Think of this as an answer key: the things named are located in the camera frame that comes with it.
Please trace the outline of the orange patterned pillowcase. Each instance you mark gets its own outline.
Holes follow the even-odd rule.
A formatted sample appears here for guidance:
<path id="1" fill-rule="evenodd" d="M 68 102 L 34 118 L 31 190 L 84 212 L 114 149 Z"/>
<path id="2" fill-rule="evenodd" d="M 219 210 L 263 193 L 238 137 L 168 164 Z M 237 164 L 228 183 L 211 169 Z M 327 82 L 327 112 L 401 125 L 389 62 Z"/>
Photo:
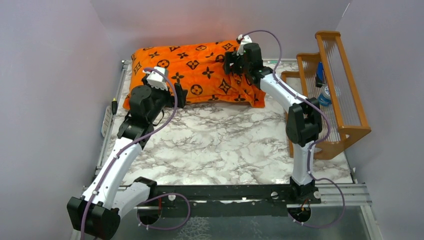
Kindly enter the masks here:
<path id="1" fill-rule="evenodd" d="M 143 84 L 144 68 L 161 67 L 168 71 L 173 84 L 179 83 L 188 91 L 186 100 L 190 104 L 218 101 L 264 108 L 265 92 L 244 74 L 224 72 L 225 53 L 238 48 L 235 40 L 140 48 L 131 55 L 129 90 Z"/>

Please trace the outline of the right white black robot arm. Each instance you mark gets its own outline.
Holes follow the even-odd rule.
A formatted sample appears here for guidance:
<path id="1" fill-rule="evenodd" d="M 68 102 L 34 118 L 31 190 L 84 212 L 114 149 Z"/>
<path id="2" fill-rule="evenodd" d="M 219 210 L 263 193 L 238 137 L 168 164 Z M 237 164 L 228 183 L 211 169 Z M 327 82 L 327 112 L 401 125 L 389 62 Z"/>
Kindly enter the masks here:
<path id="1" fill-rule="evenodd" d="M 264 66 L 257 43 L 247 43 L 237 51 L 224 54 L 225 74 L 243 74 L 247 82 L 270 95 L 286 111 L 285 132 L 293 146 L 293 170 L 289 179 L 289 199 L 300 204 L 315 201 L 312 174 L 314 142 L 322 131 L 322 118 L 316 98 L 305 98 L 281 80 L 275 71 Z"/>

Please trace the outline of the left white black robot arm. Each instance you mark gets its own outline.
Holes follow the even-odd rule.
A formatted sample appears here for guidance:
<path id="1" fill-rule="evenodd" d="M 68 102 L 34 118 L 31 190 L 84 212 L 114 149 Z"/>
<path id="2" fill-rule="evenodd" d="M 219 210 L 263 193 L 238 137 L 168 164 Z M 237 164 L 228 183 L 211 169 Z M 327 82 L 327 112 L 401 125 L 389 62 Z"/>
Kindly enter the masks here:
<path id="1" fill-rule="evenodd" d="M 105 165 L 80 197 L 71 197 L 67 212 L 80 239 L 87 235 L 110 240 L 121 219 L 139 203 L 152 205 L 157 200 L 155 181 L 137 181 L 119 192 L 131 164 L 144 150 L 152 135 L 167 125 L 184 108 L 188 90 L 178 82 L 168 86 L 165 79 L 143 78 L 129 97 L 129 111 L 121 123 L 117 139 Z"/>

